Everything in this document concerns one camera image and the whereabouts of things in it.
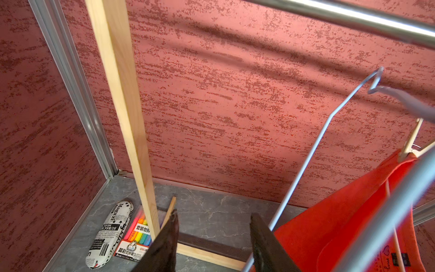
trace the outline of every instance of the black object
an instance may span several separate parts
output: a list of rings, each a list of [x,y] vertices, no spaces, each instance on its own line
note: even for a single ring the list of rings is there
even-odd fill
[[[258,213],[251,214],[249,226],[257,272],[301,272]]]
[[[175,272],[178,233],[178,214],[177,210],[173,210],[166,225],[132,272]]]
[[[399,266],[399,262],[397,260],[397,254],[391,253],[391,258],[393,259],[393,265]],[[411,266],[411,262],[409,261],[409,257],[407,253],[402,253],[402,260],[404,266]]]

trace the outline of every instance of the red fabric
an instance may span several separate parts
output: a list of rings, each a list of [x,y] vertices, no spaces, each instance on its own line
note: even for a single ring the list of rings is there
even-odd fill
[[[365,174],[333,195],[281,226],[275,236],[303,272],[329,272],[372,216],[386,200],[385,181],[390,191],[412,168],[415,157],[398,163],[395,152],[375,170]],[[424,272],[415,240],[412,214],[397,229],[401,251],[407,253],[406,271]],[[399,271],[393,266],[392,239],[378,254],[368,271]]]

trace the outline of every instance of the red textured wall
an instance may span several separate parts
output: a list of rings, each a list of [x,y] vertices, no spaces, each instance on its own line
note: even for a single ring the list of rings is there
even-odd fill
[[[84,1],[61,2],[116,162],[131,171]],[[430,1],[357,2],[434,23]],[[435,100],[427,49],[240,0],[127,8],[155,177],[280,201],[328,114],[378,66],[382,84]],[[333,120],[292,204],[313,205],[402,147],[414,118],[366,90]],[[418,143],[434,132],[425,124]]]
[[[435,271],[435,219],[416,226],[415,236],[426,272]]]
[[[28,1],[0,20],[0,270],[40,272],[105,178]]]

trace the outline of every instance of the thin wooden slat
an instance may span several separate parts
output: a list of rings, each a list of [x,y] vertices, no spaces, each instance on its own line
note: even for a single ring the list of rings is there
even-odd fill
[[[154,240],[160,231],[147,136],[124,0],[86,0],[139,196]]]
[[[242,270],[244,262],[231,259],[229,257],[221,256],[219,254],[211,253],[202,249],[194,248],[188,245],[177,244],[177,253],[203,260],[206,262],[211,262],[217,265],[235,269],[237,271]]]
[[[163,224],[162,224],[162,228],[166,225],[166,222],[169,220],[169,218],[171,217],[171,213],[174,210],[175,207],[175,203],[177,202],[177,198],[176,197],[172,197],[171,203],[169,204],[169,208],[167,209],[166,215],[164,217],[163,220]]]

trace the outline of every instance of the colorful highlighter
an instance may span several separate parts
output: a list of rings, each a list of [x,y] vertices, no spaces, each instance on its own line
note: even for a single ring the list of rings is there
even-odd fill
[[[142,216],[141,216],[141,218],[139,219],[139,221],[137,222],[137,224],[142,224],[142,223],[144,222],[144,219],[145,219],[145,214],[142,213]],[[129,236],[129,238],[128,238],[128,241],[130,241],[130,242],[134,241],[134,240],[136,239],[136,237],[138,236],[139,233],[140,233],[140,232],[132,231],[132,233],[130,234],[130,236]]]
[[[143,243],[143,245],[150,245],[151,243],[151,235],[147,235],[147,238],[145,240],[145,242]]]
[[[136,241],[136,243],[139,243],[139,241],[141,240],[141,238],[142,238],[143,235],[144,235],[144,234],[143,234],[142,232],[139,232],[139,233],[137,234],[136,238],[134,238],[134,240]]]
[[[142,235],[141,240],[139,241],[139,244],[143,245],[148,236],[149,236],[148,234],[144,233],[144,235]]]
[[[141,209],[142,206],[140,206],[139,208],[140,208],[140,209],[139,209],[139,212],[137,213],[136,218],[133,220],[133,223],[131,223],[130,228],[129,228],[128,231],[125,233],[124,239],[128,239],[128,238],[130,237],[131,233],[133,232],[134,228],[136,227],[137,222],[139,221],[139,219],[140,219],[141,216],[142,216],[142,213],[143,213],[143,209]]]

